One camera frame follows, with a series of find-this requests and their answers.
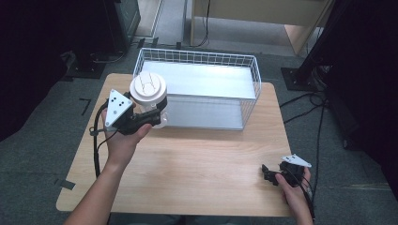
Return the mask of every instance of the white plastic part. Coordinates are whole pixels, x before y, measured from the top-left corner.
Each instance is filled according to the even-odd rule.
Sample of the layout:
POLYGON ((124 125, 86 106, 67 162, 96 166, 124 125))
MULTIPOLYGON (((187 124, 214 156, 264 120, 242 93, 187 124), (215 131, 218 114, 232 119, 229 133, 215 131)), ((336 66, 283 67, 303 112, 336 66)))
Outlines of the white plastic part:
POLYGON ((306 162, 304 159, 298 157, 296 154, 293 154, 292 156, 282 157, 282 160, 299 166, 305 166, 308 168, 312 167, 311 163, 306 162))
POLYGON ((166 81, 156 73, 142 71, 130 84, 130 92, 137 104, 158 104, 167 96, 166 81))
MULTIPOLYGON (((167 98, 166 81, 157 73, 141 71, 130 84, 130 93, 139 105, 141 112, 145 113, 157 109, 157 104, 167 98)), ((167 106, 161 111, 161 123, 154 128, 163 128, 167 125, 167 106)))
POLYGON ((112 89, 109 95, 108 112, 105 118, 105 127, 112 130, 114 122, 132 105, 132 101, 116 90, 112 89))

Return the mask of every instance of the black cable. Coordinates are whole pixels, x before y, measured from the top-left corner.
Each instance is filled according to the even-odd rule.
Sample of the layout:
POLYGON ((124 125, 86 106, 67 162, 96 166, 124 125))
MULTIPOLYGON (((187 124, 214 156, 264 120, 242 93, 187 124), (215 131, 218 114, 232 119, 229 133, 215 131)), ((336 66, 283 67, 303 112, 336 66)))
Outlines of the black cable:
POLYGON ((290 100, 286 101, 285 103, 281 104, 281 105, 279 106, 279 108, 281 108, 281 107, 283 107, 283 106, 285 106, 285 105, 287 105, 287 104, 290 104, 290 103, 292 103, 292 102, 295 102, 295 101, 299 100, 300 98, 303 98, 303 97, 306 97, 306 96, 311 96, 311 95, 314 95, 314 94, 319 93, 319 92, 321 92, 321 91, 315 91, 315 92, 311 92, 311 93, 306 93, 306 94, 301 95, 301 96, 299 96, 299 97, 295 97, 295 98, 290 99, 290 100))
POLYGON ((301 117, 301 116, 307 115, 308 113, 312 112, 314 109, 316 109, 316 108, 318 108, 318 107, 321 107, 321 105, 319 105, 319 106, 314 106, 314 107, 313 107, 312 109, 310 109, 309 111, 304 112, 304 113, 299 114, 299 115, 296 115, 296 116, 293 116, 292 118, 290 118, 290 119, 288 119, 288 120, 286 120, 286 121, 283 121, 283 123, 284 123, 284 124, 287 124, 287 123, 289 123, 290 121, 292 121, 292 120, 294 120, 294 119, 297 119, 297 118, 299 118, 299 117, 301 117))
MULTIPOLYGON (((98 125, 99 125, 99 120, 100 120, 100 114, 104 109, 108 107, 108 99, 106 102, 99 107, 99 110, 97 111, 96 117, 94 119, 94 126, 92 131, 97 132, 98 131, 98 125)), ((100 176, 100 156, 97 148, 97 133, 94 134, 93 140, 94 140, 94 169, 96 171, 96 177, 98 178, 100 176)))
POLYGON ((197 48, 197 47, 201 47, 202 45, 204 45, 205 43, 206 43, 206 41, 207 41, 207 39, 208 39, 208 15, 209 15, 209 12, 210 12, 210 0, 208 0, 208 3, 207 3, 207 15, 206 15, 206 34, 205 34, 205 37, 203 38, 203 40, 202 40, 202 42, 200 43, 200 44, 198 44, 198 45, 194 45, 194 46, 190 46, 190 47, 193 47, 193 48, 197 48))
POLYGON ((325 106, 326 101, 322 107, 322 112, 321 112, 321 118, 319 120, 319 127, 318 127, 318 133, 316 137, 316 167, 315 167, 315 181, 314 181, 314 189, 313 189, 313 201, 315 198, 315 193, 316 193, 316 187, 318 185, 318 175, 319 175, 319 141, 320 141, 320 135, 321 135, 321 127, 322 127, 322 122, 323 122, 323 115, 325 111, 325 106))
POLYGON ((97 63, 97 64, 115 63, 115 62, 119 61, 121 58, 123 58, 123 56, 125 55, 124 52, 119 52, 119 53, 121 53, 121 55, 118 58, 116 58, 115 60, 101 61, 101 60, 93 59, 93 63, 97 63))
POLYGON ((305 181, 307 181, 307 183, 308 183, 308 186, 306 186, 306 187, 307 187, 307 188, 310 188, 310 191, 313 192, 314 189, 313 189, 313 186, 311 185, 310 181, 307 180, 304 176, 302 176, 302 178, 303 178, 305 181))

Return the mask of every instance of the finger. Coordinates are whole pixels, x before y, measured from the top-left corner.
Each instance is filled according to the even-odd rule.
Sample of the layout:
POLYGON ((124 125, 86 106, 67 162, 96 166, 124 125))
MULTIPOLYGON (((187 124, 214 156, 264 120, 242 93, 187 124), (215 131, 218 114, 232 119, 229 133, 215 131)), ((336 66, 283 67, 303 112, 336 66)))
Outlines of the finger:
POLYGON ((141 141, 146 134, 149 132, 149 130, 152 129, 152 126, 150 124, 145 124, 142 127, 140 127, 137 132, 135 132, 135 141, 138 143, 141 141))
POLYGON ((287 183, 287 181, 284 179, 284 177, 280 174, 277 173, 275 174, 275 178, 278 181, 279 185, 283 189, 284 192, 289 191, 291 186, 287 183))
POLYGON ((102 117, 102 123, 105 124, 106 113, 108 112, 108 108, 105 108, 101 113, 100 117, 102 117))
POLYGON ((308 167, 304 167, 304 178, 310 181, 311 179, 311 173, 308 167))

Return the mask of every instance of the wrist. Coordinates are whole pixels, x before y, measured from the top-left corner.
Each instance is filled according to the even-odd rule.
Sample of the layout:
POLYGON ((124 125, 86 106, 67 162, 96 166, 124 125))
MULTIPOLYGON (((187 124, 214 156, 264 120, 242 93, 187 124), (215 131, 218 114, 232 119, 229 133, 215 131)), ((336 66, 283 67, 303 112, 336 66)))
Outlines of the wrist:
POLYGON ((122 175, 123 172, 126 170, 126 166, 117 164, 117 163, 111 163, 110 161, 107 161, 105 163, 105 166, 103 167, 102 172, 108 172, 108 173, 113 173, 113 174, 120 174, 122 175))
POLYGON ((313 218, 311 217, 310 210, 303 210, 296 215, 296 222, 298 225, 314 224, 313 218))

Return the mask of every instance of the cup lid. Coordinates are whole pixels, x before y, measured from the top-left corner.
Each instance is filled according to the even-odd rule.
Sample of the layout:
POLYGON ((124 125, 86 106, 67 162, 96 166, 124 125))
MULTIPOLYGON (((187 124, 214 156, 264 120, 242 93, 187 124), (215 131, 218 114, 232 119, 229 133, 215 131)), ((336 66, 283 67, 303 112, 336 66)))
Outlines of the cup lid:
POLYGON ((140 105, 157 104, 167 95, 166 82, 157 73, 142 71, 132 80, 130 92, 140 105))

